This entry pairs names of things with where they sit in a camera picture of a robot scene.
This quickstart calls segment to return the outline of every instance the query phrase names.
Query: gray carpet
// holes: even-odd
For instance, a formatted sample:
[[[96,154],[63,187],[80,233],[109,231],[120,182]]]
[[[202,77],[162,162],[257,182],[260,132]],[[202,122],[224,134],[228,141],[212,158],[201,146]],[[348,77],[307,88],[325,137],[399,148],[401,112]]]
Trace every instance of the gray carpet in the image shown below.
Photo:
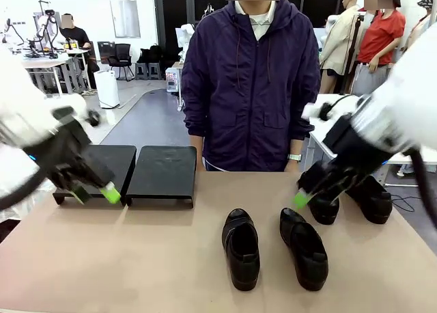
[[[102,144],[133,145],[137,147],[138,153],[143,146],[188,146],[190,142],[184,125],[184,113],[178,112],[177,106],[177,98],[165,90],[148,92],[113,128]],[[322,150],[316,150],[314,160],[322,158]],[[414,184],[413,178],[396,178],[395,174],[398,169],[398,167],[393,166],[387,183]],[[437,175],[428,173],[428,176],[432,188],[436,192]],[[415,188],[389,187],[387,189],[392,194],[400,195],[403,198],[419,196]],[[409,213],[397,207],[398,211],[437,254],[437,230],[429,221],[421,201],[413,198],[407,199],[407,201],[415,211]],[[410,209],[401,200],[397,200],[395,203]]]

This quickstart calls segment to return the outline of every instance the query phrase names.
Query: jacket zipper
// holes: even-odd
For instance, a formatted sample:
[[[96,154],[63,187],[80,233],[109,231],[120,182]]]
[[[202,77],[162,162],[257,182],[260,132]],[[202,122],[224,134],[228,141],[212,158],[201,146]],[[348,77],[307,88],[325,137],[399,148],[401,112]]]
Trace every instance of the jacket zipper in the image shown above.
[[[251,86],[251,98],[249,101],[249,129],[247,130],[247,139],[246,139],[246,161],[244,162],[244,171],[247,169],[247,163],[249,160],[249,148],[251,147],[251,126],[252,126],[252,103],[253,103],[253,91],[255,89],[255,78],[257,75],[257,59],[258,59],[258,48],[259,48],[259,41],[257,40],[257,46],[255,50],[255,66],[253,67],[252,72],[252,86]]]

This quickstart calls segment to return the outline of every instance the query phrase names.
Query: black t-shirt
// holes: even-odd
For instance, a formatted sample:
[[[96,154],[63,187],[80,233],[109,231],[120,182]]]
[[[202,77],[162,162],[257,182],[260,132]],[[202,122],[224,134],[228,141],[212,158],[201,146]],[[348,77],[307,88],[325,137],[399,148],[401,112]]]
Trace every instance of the black t-shirt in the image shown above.
[[[85,43],[90,43],[88,35],[85,31],[79,27],[75,28],[61,28],[61,34],[65,38],[70,38],[71,40],[76,40],[79,42],[79,46],[82,47]]]

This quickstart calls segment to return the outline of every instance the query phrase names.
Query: purple jacket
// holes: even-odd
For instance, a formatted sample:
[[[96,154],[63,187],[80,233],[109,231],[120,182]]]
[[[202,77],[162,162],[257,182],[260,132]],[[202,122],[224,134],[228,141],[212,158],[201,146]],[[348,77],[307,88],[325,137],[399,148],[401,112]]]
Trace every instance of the purple jacket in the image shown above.
[[[203,156],[229,171],[283,171],[290,140],[312,126],[301,118],[320,89],[318,43],[309,19],[287,0],[256,40],[235,3],[205,17],[182,71],[188,134],[204,137]]]

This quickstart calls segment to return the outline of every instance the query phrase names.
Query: white collared shirt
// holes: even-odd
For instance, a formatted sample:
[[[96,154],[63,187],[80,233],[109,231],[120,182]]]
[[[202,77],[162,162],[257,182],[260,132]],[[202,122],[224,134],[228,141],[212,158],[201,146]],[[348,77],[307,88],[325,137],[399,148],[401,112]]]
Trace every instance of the white collared shirt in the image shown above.
[[[260,38],[266,35],[270,24],[273,22],[275,9],[276,1],[272,1],[272,3],[270,4],[270,9],[266,14],[257,14],[252,16],[249,15],[249,18],[251,19],[253,33],[255,34],[257,41],[259,41]],[[240,2],[238,1],[235,1],[235,10],[237,11],[237,14],[246,14],[246,12],[244,12],[243,8],[240,5]]]

